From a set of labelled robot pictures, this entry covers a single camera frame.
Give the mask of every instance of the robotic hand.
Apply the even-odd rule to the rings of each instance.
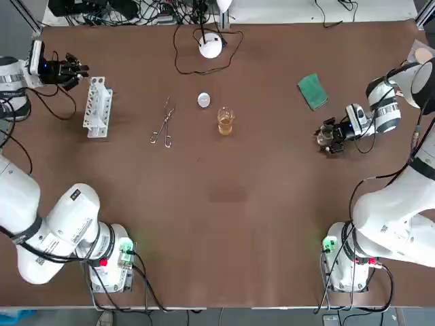
[[[374,112],[379,123],[371,132],[386,132],[397,125],[400,114],[394,96],[380,99],[393,82],[399,85],[408,103],[421,108],[422,114],[435,110],[434,65],[435,58],[423,65],[408,64],[369,84],[371,107],[372,103],[381,102]],[[352,111],[351,125],[361,126],[360,120],[353,120],[351,115]],[[435,223],[420,214],[435,209],[433,125],[398,177],[387,187],[359,198],[352,222],[335,223],[329,229],[323,249],[326,273],[330,273],[334,291],[365,289],[369,268],[379,267],[377,257],[435,267]],[[344,130],[341,124],[336,128]],[[349,134],[353,133],[350,139],[359,132],[357,128],[349,130]]]
[[[123,291],[132,264],[127,251],[133,250],[133,243],[121,225],[97,221],[97,193],[75,184],[46,219],[37,214],[39,197],[38,184],[0,155],[0,232],[16,245],[23,279],[44,284],[73,261],[69,257],[75,253],[92,264],[94,291],[103,291],[101,283],[108,292]]]
[[[360,105],[352,104],[346,107],[346,117],[339,123],[335,123],[334,117],[326,120],[315,133],[321,150],[331,154],[340,153],[345,149],[345,141],[395,129],[400,121],[396,88],[402,92],[410,105],[416,108],[423,107],[428,98],[427,90],[422,90],[426,82],[427,69],[420,71],[421,68],[422,65],[416,62],[407,63],[399,69],[391,70],[385,77],[369,83],[366,96],[370,112],[366,113]],[[423,113],[433,111],[429,108],[430,106]]]
[[[46,60],[43,41],[32,42],[28,60],[0,57],[0,119],[20,121],[30,114],[26,88],[59,85],[68,91],[88,77],[88,70],[69,53],[62,61]]]

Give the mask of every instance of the small white cap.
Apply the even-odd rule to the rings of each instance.
[[[201,93],[201,94],[199,94],[199,96],[198,96],[198,104],[203,109],[208,107],[210,105],[210,95],[208,95],[207,93]]]

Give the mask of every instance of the green sponge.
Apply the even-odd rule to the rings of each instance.
[[[320,85],[316,73],[303,77],[299,82],[298,87],[313,111],[319,109],[323,104],[328,102],[328,95],[326,95],[324,89]]]

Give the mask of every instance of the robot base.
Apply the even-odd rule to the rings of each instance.
[[[120,258],[120,239],[128,238],[127,231],[119,224],[112,224],[115,232],[114,251],[107,260],[106,266],[95,267],[100,279],[103,281],[104,288],[109,293],[131,291],[133,283],[133,270],[127,270],[118,266]],[[89,268],[90,281],[94,293],[104,293],[104,288],[94,270]]]
[[[334,248],[331,249],[331,252],[324,253],[323,264],[326,273],[326,275],[324,275],[324,279],[326,282],[329,273],[331,273],[329,283],[329,289],[331,291],[352,292],[353,283],[353,292],[362,292],[367,290],[366,283],[368,278],[368,264],[355,264],[352,259],[348,258],[344,249],[342,249],[338,254],[338,259],[335,263],[335,266],[332,266],[336,254],[338,253],[338,250],[341,248],[341,245],[343,243],[341,238],[344,226],[345,224],[343,222],[332,224],[331,228],[328,231],[328,236],[324,239],[324,243],[325,241],[334,241]],[[349,246],[353,248],[352,235],[350,235],[347,242],[349,243]]]

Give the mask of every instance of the orange liquid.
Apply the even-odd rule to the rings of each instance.
[[[219,132],[224,135],[228,136],[232,132],[232,121],[228,119],[227,117],[224,117],[219,121]]]

